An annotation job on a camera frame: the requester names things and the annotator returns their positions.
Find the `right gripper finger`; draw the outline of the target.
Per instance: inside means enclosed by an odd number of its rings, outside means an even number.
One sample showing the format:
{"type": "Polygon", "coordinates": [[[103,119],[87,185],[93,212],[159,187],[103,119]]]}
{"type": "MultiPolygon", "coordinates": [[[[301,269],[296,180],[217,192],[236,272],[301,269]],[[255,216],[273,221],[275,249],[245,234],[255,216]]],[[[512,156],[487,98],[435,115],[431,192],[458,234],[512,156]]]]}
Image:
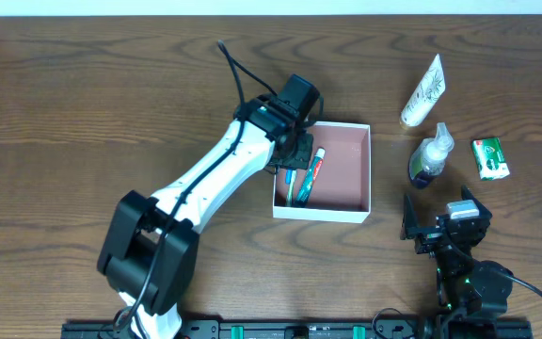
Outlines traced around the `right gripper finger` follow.
{"type": "Polygon", "coordinates": [[[410,197],[404,195],[404,214],[401,227],[401,239],[413,239],[420,232],[417,214],[414,210],[413,202],[410,197]]]}
{"type": "Polygon", "coordinates": [[[474,202],[476,208],[479,211],[480,218],[492,218],[492,213],[478,199],[474,197],[470,189],[465,185],[461,186],[461,200],[474,202]]]}

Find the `blue disposable razor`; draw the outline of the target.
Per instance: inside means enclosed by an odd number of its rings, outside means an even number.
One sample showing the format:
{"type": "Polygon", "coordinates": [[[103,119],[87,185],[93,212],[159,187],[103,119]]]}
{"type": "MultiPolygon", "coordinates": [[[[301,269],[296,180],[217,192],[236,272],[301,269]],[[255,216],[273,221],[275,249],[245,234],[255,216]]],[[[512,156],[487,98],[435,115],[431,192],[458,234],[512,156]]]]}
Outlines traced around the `blue disposable razor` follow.
{"type": "Polygon", "coordinates": [[[285,174],[285,184],[289,185],[292,182],[292,178],[293,178],[293,170],[287,169],[286,174],[285,174]]]}

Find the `Colgate toothpaste tube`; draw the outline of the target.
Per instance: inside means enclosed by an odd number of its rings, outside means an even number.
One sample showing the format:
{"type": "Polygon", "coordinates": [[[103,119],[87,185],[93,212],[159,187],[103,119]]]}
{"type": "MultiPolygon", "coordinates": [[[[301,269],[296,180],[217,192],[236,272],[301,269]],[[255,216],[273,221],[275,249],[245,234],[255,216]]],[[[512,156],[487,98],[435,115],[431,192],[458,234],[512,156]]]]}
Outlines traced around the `Colgate toothpaste tube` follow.
{"type": "Polygon", "coordinates": [[[318,148],[314,158],[312,159],[311,165],[309,166],[307,173],[304,177],[302,186],[300,187],[298,194],[294,200],[294,206],[303,208],[308,203],[308,200],[311,196],[312,188],[320,171],[320,168],[323,165],[324,158],[326,155],[326,150],[324,148],[318,148]]]}

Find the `green white toothbrush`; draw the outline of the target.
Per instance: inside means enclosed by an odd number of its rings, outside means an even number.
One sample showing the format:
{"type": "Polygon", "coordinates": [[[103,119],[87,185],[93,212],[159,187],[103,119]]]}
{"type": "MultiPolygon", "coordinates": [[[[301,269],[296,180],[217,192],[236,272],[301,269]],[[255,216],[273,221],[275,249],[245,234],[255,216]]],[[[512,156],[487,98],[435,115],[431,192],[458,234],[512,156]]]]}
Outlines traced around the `green white toothbrush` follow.
{"type": "Polygon", "coordinates": [[[286,203],[285,203],[286,207],[291,207],[292,204],[293,204],[294,186],[295,186],[296,177],[297,177],[297,170],[293,169],[292,182],[289,185],[287,185],[288,189],[287,189],[287,193],[286,193],[286,203]]]}

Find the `white cardboard box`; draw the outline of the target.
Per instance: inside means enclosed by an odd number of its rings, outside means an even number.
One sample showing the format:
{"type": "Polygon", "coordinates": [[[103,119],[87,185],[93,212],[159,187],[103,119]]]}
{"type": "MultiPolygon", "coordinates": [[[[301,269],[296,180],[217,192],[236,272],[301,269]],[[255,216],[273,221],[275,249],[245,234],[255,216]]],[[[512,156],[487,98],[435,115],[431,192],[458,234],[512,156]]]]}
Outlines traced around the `white cardboard box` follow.
{"type": "Polygon", "coordinates": [[[312,149],[326,151],[308,202],[289,207],[286,171],[274,178],[274,218],[361,223],[371,213],[371,131],[367,124],[319,121],[312,149]]]}

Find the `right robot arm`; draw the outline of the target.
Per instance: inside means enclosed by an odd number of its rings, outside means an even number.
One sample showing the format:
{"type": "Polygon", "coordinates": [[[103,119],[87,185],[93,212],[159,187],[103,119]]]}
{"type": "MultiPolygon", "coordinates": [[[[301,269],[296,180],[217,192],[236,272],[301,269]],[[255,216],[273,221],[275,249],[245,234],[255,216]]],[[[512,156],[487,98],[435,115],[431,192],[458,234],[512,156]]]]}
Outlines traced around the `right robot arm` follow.
{"type": "Polygon", "coordinates": [[[491,219],[491,212],[466,186],[461,187],[461,199],[449,202],[433,227],[420,225],[412,200],[404,196],[400,238],[412,240],[416,253],[436,260],[437,298],[442,308],[418,326],[419,338],[498,336],[497,318],[506,313],[513,289],[511,272],[471,255],[485,238],[491,219]]]}

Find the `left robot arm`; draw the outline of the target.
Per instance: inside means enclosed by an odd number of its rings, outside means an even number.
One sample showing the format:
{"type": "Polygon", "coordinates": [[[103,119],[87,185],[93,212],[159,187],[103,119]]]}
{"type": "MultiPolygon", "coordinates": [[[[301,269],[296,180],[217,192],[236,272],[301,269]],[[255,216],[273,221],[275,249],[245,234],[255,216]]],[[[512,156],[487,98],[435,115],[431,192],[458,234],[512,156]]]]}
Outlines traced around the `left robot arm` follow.
{"type": "Polygon", "coordinates": [[[218,208],[267,166],[303,169],[312,154],[308,128],[324,99],[261,95],[237,106],[225,135],[175,182],[150,196],[132,190],[117,204],[97,269],[126,305],[112,325],[139,338],[172,338],[177,304],[195,270],[199,237],[218,208]]]}

